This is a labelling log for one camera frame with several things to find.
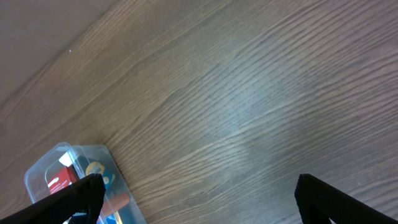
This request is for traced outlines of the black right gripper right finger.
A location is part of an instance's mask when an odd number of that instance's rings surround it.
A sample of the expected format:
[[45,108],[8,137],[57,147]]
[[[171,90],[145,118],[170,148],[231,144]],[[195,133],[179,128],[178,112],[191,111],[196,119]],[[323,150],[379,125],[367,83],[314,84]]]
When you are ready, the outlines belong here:
[[397,220],[310,174],[299,175],[294,196],[303,224],[397,224]]

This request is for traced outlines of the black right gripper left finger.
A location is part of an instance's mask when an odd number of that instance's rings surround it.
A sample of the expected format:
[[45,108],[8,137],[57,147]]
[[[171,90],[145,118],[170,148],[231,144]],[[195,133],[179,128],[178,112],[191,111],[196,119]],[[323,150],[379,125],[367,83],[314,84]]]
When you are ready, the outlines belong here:
[[1,223],[95,224],[104,202],[105,186],[102,175],[90,174],[74,184],[1,220]]

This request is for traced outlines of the orange tube white cap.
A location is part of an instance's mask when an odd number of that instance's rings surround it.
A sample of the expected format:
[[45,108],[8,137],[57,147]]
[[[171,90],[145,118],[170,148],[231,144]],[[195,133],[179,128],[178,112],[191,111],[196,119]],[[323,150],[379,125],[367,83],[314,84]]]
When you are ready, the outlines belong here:
[[130,196],[127,193],[118,194],[111,198],[105,197],[100,215],[102,217],[108,217],[118,210],[124,208],[129,201]]

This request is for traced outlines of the red white medicine box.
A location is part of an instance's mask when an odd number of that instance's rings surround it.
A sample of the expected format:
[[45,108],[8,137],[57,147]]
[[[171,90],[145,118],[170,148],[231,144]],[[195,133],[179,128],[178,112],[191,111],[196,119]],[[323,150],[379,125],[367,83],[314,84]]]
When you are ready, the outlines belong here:
[[54,194],[71,184],[74,184],[79,177],[77,176],[73,166],[64,167],[47,183],[47,187],[51,194]]

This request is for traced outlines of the blue yellow VapoDrops box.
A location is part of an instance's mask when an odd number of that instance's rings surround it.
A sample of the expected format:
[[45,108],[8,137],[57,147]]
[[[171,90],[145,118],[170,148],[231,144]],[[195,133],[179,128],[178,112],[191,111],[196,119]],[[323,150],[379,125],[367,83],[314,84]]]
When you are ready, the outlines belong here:
[[107,224],[123,224],[118,212],[106,217]]

